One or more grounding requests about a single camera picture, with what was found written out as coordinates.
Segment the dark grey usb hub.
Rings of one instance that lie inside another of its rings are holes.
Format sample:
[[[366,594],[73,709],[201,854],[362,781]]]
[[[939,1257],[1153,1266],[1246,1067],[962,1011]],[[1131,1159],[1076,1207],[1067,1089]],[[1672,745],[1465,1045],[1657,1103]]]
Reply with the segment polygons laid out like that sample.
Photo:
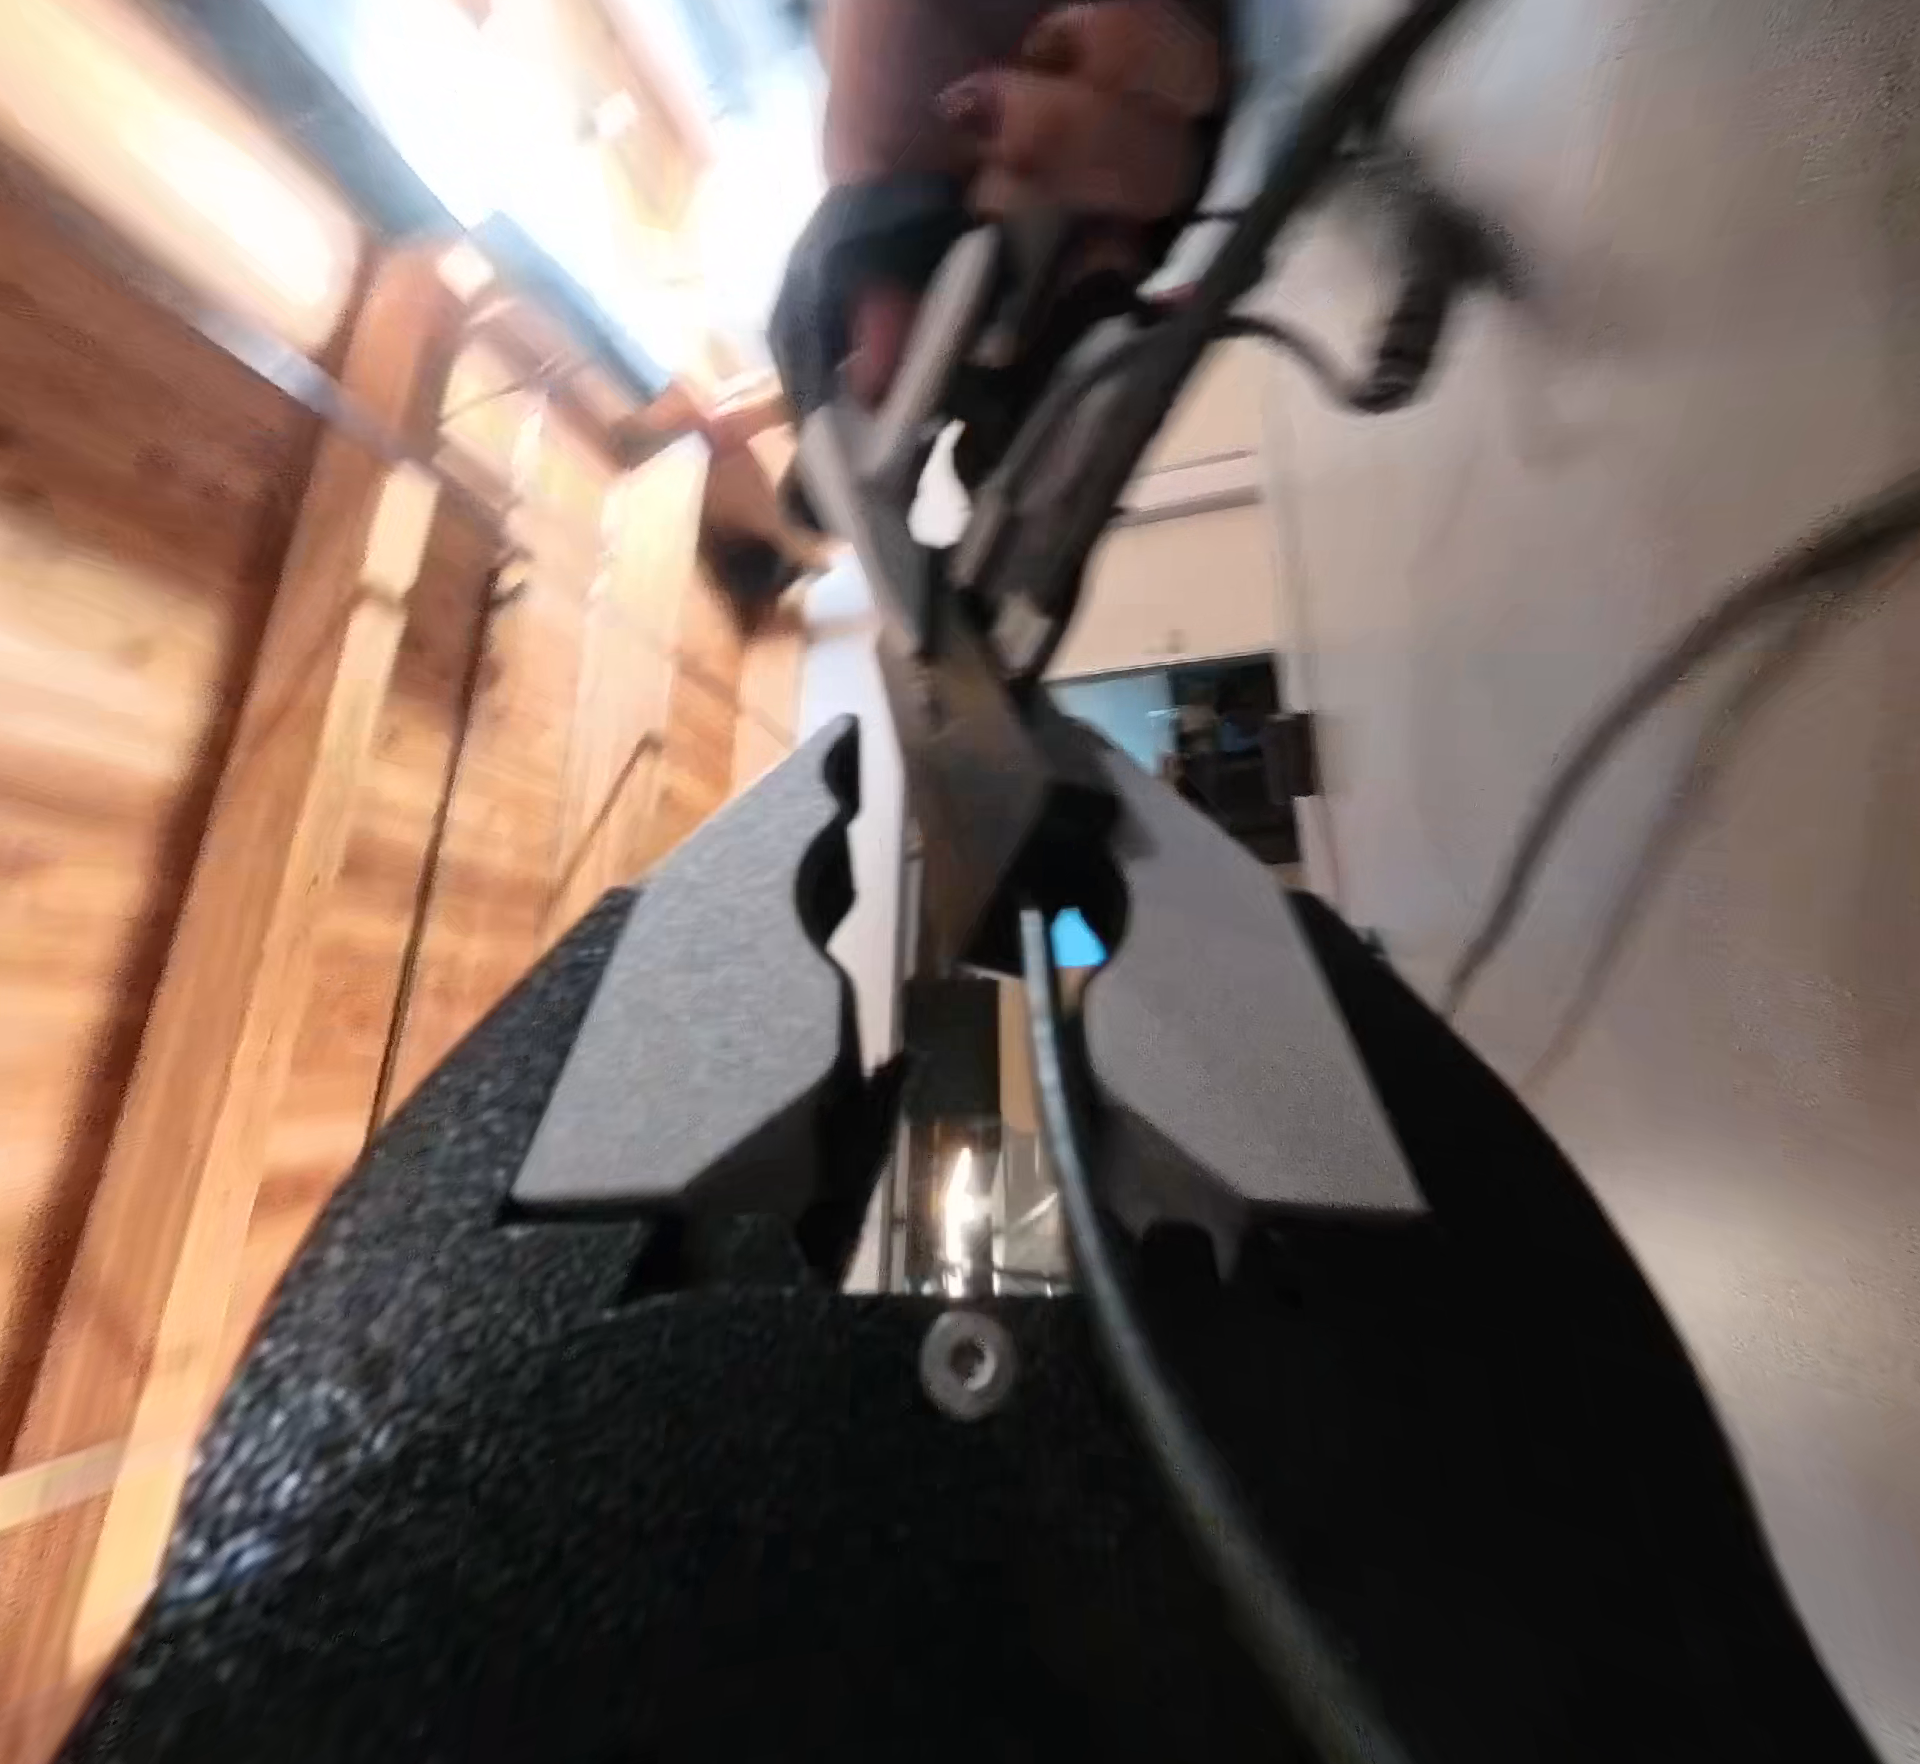
[[[879,669],[923,841],[923,961],[1015,971],[1027,908],[1075,909],[1114,946],[1121,800],[1105,752],[1041,688],[1009,684],[948,548],[916,537],[924,454],[924,440],[886,450],[846,403],[808,416],[799,430],[810,501],[879,604]]]

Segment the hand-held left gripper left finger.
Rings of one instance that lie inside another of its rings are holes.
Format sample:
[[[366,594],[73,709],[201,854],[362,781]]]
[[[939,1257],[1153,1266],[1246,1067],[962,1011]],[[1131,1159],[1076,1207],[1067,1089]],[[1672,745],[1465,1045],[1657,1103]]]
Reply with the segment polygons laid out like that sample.
[[[854,904],[860,725],[841,714],[645,880],[518,1169],[525,1218],[781,1218],[828,1201],[860,1082],[832,938]]]

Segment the glass window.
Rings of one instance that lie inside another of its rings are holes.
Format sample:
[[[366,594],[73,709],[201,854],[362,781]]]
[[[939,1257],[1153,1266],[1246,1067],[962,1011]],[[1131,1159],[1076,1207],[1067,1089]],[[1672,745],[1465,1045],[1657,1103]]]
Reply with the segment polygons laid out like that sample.
[[[1295,803],[1274,803],[1264,776],[1264,720],[1290,710],[1269,654],[1058,679],[1051,696],[1264,868],[1301,863]]]

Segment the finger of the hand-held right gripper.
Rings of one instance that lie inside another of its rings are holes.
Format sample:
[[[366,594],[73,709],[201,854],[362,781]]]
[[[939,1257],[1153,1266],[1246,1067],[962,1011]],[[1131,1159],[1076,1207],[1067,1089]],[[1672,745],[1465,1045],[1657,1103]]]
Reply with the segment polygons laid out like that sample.
[[[1173,330],[1173,316],[1105,320],[1048,377],[1009,447],[971,493],[959,540],[967,594],[1048,594],[1052,580],[1081,580],[1119,501],[1098,463],[1108,420],[1142,377],[1159,373]]]
[[[1002,490],[1034,417],[1041,242],[962,232],[907,302],[886,383],[860,383],[860,348],[838,367],[838,509],[907,511],[927,457],[952,446],[968,501]]]

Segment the person's right hand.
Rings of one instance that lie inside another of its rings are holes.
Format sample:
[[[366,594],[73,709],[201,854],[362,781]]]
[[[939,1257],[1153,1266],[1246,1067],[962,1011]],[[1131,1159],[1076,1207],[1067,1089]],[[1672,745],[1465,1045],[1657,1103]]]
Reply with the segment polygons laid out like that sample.
[[[1202,191],[1223,37],[1183,0],[1076,0],[945,86],[968,210],[1166,226]]]

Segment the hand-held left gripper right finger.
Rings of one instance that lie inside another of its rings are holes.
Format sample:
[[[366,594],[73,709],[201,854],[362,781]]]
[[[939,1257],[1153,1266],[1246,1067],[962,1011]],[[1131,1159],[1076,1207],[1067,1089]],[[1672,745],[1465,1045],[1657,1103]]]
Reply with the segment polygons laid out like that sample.
[[[1427,1218],[1275,874],[1137,761],[1105,776],[1124,929],[1081,1002],[1099,1201],[1121,1224]]]

